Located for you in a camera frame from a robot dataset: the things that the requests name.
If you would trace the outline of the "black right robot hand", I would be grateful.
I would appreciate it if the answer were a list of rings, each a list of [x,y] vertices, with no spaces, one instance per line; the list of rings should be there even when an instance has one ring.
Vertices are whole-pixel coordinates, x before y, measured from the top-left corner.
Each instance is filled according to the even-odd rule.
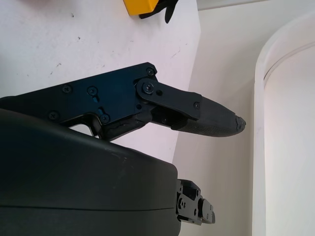
[[[156,73],[146,62],[0,100],[1,235],[177,236],[182,222],[215,222],[173,164],[113,143],[150,122],[210,137],[245,129]]]

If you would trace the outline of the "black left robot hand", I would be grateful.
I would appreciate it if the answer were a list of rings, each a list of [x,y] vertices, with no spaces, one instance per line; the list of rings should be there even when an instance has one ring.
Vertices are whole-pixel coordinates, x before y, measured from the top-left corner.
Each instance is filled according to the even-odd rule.
[[[165,22],[168,24],[169,21],[171,20],[173,13],[174,13],[177,2],[178,2],[178,0],[159,0],[152,12],[140,14],[139,18],[140,19],[149,18],[153,15],[160,13],[162,10],[165,9],[164,19],[165,19]]]

